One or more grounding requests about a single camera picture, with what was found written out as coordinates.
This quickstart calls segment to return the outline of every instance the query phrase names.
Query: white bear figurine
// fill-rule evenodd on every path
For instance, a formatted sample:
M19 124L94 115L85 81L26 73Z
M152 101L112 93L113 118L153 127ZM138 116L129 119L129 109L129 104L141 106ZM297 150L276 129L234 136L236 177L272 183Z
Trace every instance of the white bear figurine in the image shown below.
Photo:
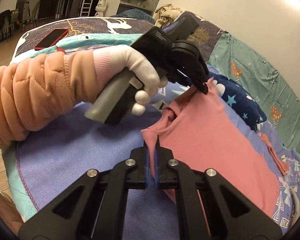
M95 17L103 17L103 13L106 11L107 8L107 0L99 0L96 6L96 14Z

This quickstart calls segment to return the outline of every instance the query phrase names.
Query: orange puffer sleeve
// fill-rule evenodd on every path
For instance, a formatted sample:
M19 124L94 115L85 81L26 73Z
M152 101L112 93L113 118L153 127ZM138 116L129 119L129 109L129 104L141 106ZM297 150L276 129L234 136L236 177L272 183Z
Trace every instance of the orange puffer sleeve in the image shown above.
M0 67L0 149L24 140L79 102L97 98L93 50L40 54Z

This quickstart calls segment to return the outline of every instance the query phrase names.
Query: bed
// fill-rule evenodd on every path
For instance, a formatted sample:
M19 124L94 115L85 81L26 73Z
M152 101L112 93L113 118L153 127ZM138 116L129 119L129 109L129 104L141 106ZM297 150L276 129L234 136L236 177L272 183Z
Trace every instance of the bed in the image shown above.
M241 84L266 113L260 125L278 157L289 170L285 177L269 158L265 144L254 131L225 104L232 123L264 156L269 169L277 176L280 194L272 219L288 230L295 204L291 191L300 202L300 102L279 72L254 50L227 31L191 14L200 27L189 37L199 47L211 71L219 72ZM62 47L66 52L100 45L129 44L152 25L146 21L125 18L75 18L51 23L23 35L12 62L34 57L34 46L54 28L69 28L68 36L45 53ZM84 118L89 107L81 103L41 131L31 133L27 140L3 151L8 181L14 202L25 220L30 219L54 197L90 168L104 171L129 157L133 148L143 145L140 130L155 123L161 116L162 104L170 103L188 88L169 83L152 98L146 113L137 122L125 118L118 127L107 127ZM114 141L114 134L124 134ZM96 140L102 134L102 141ZM123 239L177 239L177 215L173 202L150 180L146 191L131 190L128 195Z

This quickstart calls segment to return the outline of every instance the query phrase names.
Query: red tag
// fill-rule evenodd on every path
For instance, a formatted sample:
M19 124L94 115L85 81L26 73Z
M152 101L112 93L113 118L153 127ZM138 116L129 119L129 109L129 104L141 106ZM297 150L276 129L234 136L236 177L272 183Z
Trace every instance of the red tag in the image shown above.
M63 48L57 48L57 51L62 51L64 54L66 54L66 52Z

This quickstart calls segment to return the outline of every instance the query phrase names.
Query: black phone screen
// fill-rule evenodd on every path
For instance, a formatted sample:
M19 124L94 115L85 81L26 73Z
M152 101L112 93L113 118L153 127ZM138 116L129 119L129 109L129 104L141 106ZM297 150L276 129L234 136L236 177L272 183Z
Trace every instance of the black phone screen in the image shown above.
M67 29L55 29L51 33L49 33L39 44L36 46L38 49L48 48L56 42L64 33L66 33Z

